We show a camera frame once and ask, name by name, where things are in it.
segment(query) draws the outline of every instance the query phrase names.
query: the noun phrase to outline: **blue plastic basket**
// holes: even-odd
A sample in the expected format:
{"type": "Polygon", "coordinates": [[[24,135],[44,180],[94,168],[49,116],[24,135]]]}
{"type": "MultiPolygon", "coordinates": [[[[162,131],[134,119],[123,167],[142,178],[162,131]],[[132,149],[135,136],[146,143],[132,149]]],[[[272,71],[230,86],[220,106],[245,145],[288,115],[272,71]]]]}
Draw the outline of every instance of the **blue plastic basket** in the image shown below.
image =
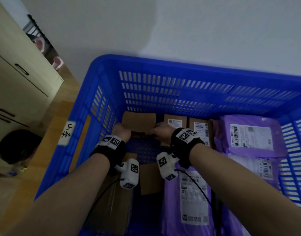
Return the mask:
{"type": "MultiPolygon", "coordinates": [[[[91,117],[76,166],[121,122],[124,111],[218,118],[250,114],[277,118],[289,158],[280,165],[281,191],[301,207],[301,77],[104,55],[86,74],[69,121],[76,126],[67,146],[57,146],[36,197],[68,174],[87,115],[91,117]]],[[[141,164],[156,161],[158,142],[131,139],[128,152],[141,164]]],[[[155,235],[162,195],[134,189],[129,235],[155,235]]]]}

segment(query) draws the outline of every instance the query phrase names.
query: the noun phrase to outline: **black hair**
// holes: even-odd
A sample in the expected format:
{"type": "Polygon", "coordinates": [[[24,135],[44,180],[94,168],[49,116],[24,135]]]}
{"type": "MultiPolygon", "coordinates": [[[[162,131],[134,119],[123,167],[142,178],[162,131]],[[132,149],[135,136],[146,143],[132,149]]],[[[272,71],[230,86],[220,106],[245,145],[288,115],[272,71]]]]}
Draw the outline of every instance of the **black hair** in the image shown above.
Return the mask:
{"type": "Polygon", "coordinates": [[[31,156],[42,137],[28,130],[15,130],[0,142],[0,157],[8,164],[15,164],[31,156]]]}

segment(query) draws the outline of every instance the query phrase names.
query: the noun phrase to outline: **white plastic device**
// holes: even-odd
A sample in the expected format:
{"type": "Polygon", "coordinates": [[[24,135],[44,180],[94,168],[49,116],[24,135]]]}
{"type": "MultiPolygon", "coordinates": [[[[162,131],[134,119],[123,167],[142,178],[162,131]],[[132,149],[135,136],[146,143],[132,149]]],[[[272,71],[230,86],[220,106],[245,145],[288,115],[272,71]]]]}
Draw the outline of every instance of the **white plastic device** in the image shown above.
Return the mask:
{"type": "Polygon", "coordinates": [[[174,164],[179,161],[179,158],[172,157],[167,152],[162,152],[156,157],[160,175],[162,178],[171,181],[178,176],[178,172],[175,171],[174,164]]]}
{"type": "Polygon", "coordinates": [[[116,165],[115,168],[121,172],[120,186],[125,189],[132,189],[139,183],[140,164],[137,160],[129,158],[126,162],[116,165]]]}

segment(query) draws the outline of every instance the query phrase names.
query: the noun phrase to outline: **drawer handle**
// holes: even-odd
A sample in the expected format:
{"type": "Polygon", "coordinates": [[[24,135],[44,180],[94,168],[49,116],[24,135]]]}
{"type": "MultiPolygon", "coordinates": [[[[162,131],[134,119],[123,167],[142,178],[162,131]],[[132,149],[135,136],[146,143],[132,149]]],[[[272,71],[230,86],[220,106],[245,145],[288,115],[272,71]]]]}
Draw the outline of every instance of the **drawer handle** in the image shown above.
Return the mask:
{"type": "Polygon", "coordinates": [[[0,117],[0,120],[5,121],[5,122],[7,122],[7,123],[11,123],[10,121],[5,120],[5,119],[3,119],[3,118],[1,118],[1,117],[0,117]]]}
{"type": "Polygon", "coordinates": [[[0,111],[1,111],[1,112],[4,112],[4,113],[6,113],[6,114],[9,114],[11,117],[15,117],[14,114],[9,113],[8,111],[6,111],[6,110],[4,110],[4,109],[2,109],[2,108],[0,108],[0,111]]]}
{"type": "Polygon", "coordinates": [[[24,70],[19,64],[14,64],[16,67],[18,67],[22,72],[24,72],[24,74],[29,75],[29,73],[24,70]]]}

